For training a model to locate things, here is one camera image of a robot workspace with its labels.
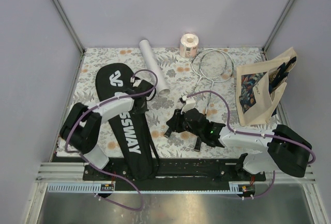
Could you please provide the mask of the white shuttlecock tube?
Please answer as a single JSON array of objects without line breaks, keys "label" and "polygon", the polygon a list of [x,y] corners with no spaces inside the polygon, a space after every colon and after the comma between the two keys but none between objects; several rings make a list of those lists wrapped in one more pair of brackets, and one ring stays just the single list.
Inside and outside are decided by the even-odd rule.
[{"label": "white shuttlecock tube", "polygon": [[149,41],[146,39],[141,40],[139,42],[139,48],[141,50],[147,69],[153,71],[158,78],[158,83],[156,86],[156,92],[158,96],[165,97],[170,93],[170,88],[167,85],[164,74],[156,61],[156,57],[152,51]]}]

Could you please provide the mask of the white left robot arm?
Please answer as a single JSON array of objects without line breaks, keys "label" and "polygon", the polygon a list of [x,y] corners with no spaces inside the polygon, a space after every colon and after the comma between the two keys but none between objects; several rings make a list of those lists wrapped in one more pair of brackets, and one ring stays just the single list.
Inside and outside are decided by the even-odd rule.
[{"label": "white left robot arm", "polygon": [[74,147],[94,168],[101,180],[112,175],[109,158],[97,144],[100,127],[110,123],[117,141],[122,143],[122,153],[131,171],[152,169],[151,137],[145,118],[147,97],[154,85],[132,78],[127,88],[119,88],[94,106],[76,103],[67,116],[60,137],[66,146]]}]

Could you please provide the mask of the black racket bag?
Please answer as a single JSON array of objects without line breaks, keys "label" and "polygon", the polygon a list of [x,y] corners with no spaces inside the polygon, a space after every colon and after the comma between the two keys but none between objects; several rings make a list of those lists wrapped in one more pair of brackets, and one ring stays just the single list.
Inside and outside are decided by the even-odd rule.
[{"label": "black racket bag", "polygon": [[[137,94],[152,88],[152,84],[142,80],[136,86],[131,83],[133,71],[123,63],[109,64],[98,70],[95,87],[100,101],[114,97],[117,92]],[[138,113],[134,110],[123,112],[108,120],[119,143],[124,160],[136,180],[154,178],[158,171],[158,161],[153,161],[152,155],[157,155],[145,111],[147,105]]]}]

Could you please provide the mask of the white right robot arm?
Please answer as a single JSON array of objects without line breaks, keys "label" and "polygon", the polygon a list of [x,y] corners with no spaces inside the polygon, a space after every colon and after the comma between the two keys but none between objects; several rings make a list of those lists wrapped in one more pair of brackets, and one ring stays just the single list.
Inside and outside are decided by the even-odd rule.
[{"label": "white right robot arm", "polygon": [[196,108],[187,112],[176,109],[166,124],[169,127],[166,136],[187,131],[210,147],[238,146],[257,151],[239,157],[235,174],[243,181],[259,172],[277,169],[302,178],[311,156],[311,144],[283,124],[274,130],[231,130],[226,124],[209,121]]}]

